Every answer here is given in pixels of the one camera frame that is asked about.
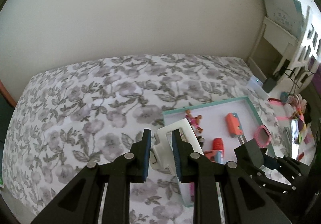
cardboard box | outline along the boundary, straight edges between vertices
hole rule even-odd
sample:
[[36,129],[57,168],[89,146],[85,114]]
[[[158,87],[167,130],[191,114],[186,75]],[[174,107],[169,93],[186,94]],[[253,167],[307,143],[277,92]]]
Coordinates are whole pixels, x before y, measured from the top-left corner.
[[304,18],[297,0],[264,0],[266,15],[297,39],[301,37]]

toy figure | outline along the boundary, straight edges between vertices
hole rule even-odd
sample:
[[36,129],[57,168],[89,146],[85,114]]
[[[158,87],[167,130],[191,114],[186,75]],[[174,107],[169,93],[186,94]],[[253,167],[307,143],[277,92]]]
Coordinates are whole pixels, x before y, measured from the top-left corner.
[[192,126],[194,133],[201,134],[203,132],[203,129],[199,126],[199,124],[200,124],[200,120],[202,119],[202,116],[198,115],[197,117],[193,117],[189,109],[186,110],[185,113],[186,113],[185,117],[188,120],[189,124]]

pink bracelet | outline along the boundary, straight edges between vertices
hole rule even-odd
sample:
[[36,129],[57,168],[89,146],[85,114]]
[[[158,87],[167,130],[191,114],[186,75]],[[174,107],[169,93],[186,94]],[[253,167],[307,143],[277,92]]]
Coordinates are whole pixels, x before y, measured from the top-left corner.
[[[261,131],[264,131],[264,133],[267,136],[267,141],[264,143],[260,142],[260,140],[259,140]],[[256,142],[260,148],[266,148],[269,145],[269,143],[271,142],[272,136],[265,125],[260,125],[254,133],[254,139],[256,140]]]

red comb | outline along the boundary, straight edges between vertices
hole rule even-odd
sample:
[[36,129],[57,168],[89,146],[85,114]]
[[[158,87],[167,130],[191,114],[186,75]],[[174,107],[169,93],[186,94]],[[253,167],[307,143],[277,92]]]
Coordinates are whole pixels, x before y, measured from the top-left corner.
[[215,138],[212,144],[213,150],[222,151],[224,156],[224,145],[222,138]]

mattress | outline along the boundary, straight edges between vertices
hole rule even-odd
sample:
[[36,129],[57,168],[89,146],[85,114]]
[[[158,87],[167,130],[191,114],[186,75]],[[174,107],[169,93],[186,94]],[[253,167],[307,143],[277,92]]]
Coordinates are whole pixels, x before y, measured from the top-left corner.
[[[112,162],[145,128],[163,126],[162,112],[248,96],[272,134],[276,156],[286,154],[271,105],[246,84],[240,58],[164,54],[105,58],[40,73],[26,86],[9,125],[4,184],[38,214],[88,161]],[[131,223],[192,223],[176,178],[149,169],[131,184]]]

